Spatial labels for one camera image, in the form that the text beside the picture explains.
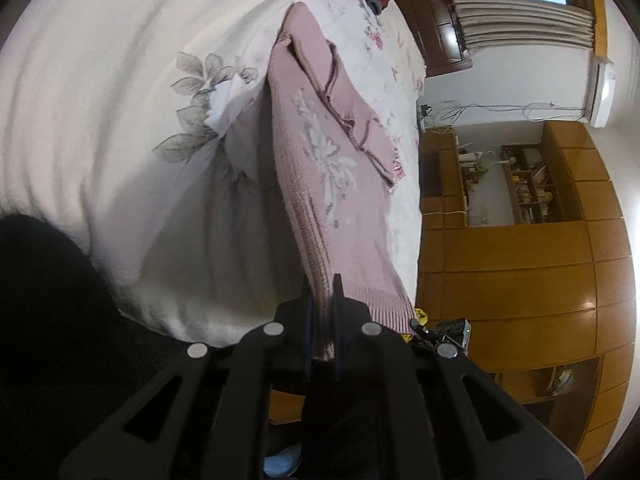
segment shelf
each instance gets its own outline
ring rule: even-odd
[[[562,221],[562,212],[555,204],[557,193],[554,184],[550,180],[551,174],[548,167],[546,168],[546,182],[539,185],[536,185],[533,180],[532,170],[523,169],[527,165],[524,150],[529,148],[540,150],[538,144],[505,144],[502,146],[500,153],[502,160],[514,160],[511,166],[503,164],[514,222],[516,224],[542,224]],[[514,177],[517,177],[517,184],[513,181]],[[541,190],[551,193],[552,199],[549,202],[540,200]],[[522,202],[523,197],[536,197],[536,200]]]
[[[543,402],[553,398],[547,393],[555,371],[555,368],[540,368],[526,372],[498,373],[495,382],[520,404]]]

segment wooden cabinet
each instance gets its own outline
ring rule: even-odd
[[[445,232],[444,246],[444,267],[449,272],[534,269],[592,261],[584,222],[450,230]]]
[[[446,272],[443,281],[444,319],[552,316],[596,307],[590,263],[494,272]]]
[[[563,148],[562,155],[574,180],[609,179],[609,173],[598,150]]]
[[[582,441],[582,445],[578,449],[578,458],[582,460],[582,462],[586,462],[598,455],[602,455],[604,450],[607,448],[607,444],[609,440],[611,440],[611,435],[613,435],[613,431],[616,429],[616,424],[618,422],[613,420],[596,430],[589,431]]]
[[[618,418],[622,410],[622,404],[625,402],[627,387],[628,383],[623,383],[598,394],[593,406],[593,411],[591,412],[587,432],[604,426],[608,422]]]
[[[445,191],[423,199],[422,212],[459,210],[454,144],[441,134],[425,142],[439,153]],[[630,244],[584,125],[546,123],[538,146],[562,221],[471,228],[454,215],[424,217],[418,306],[431,326],[469,319],[473,361],[495,373],[590,469],[609,443],[633,361]],[[550,397],[545,381],[563,365],[580,370],[579,386]]]
[[[601,262],[631,256],[631,246],[622,218],[588,222],[593,261]]]
[[[585,220],[621,218],[622,209],[610,180],[576,182]]]
[[[598,313],[596,352],[608,352],[632,343],[636,338],[636,300],[602,306]]]
[[[621,303],[636,296],[636,277],[631,256],[596,262],[598,306]]]
[[[606,392],[625,383],[634,362],[634,345],[628,344],[604,355],[599,392]]]
[[[596,310],[472,323],[469,357],[487,372],[545,368],[594,355]]]

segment pink flower pattern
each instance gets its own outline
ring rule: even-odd
[[[382,41],[382,36],[380,36],[380,32],[377,30],[373,30],[371,27],[366,27],[364,29],[364,33],[370,37],[371,41],[375,43],[378,50],[383,50],[385,44]]]
[[[396,182],[406,177],[404,168],[402,168],[402,162],[400,161],[400,152],[398,152],[397,148],[396,154],[394,155],[394,177],[396,178]]]

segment sweater cuff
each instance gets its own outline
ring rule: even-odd
[[[344,297],[361,301],[369,306],[371,320],[401,334],[412,334],[409,322],[415,317],[408,298],[397,293],[342,280]]]

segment floral bedding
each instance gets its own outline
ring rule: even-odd
[[[71,236],[155,330],[222,346],[271,319],[302,283],[265,85],[295,1],[395,143],[388,246],[415,298],[424,61],[393,3],[33,0],[0,51],[0,212]]]

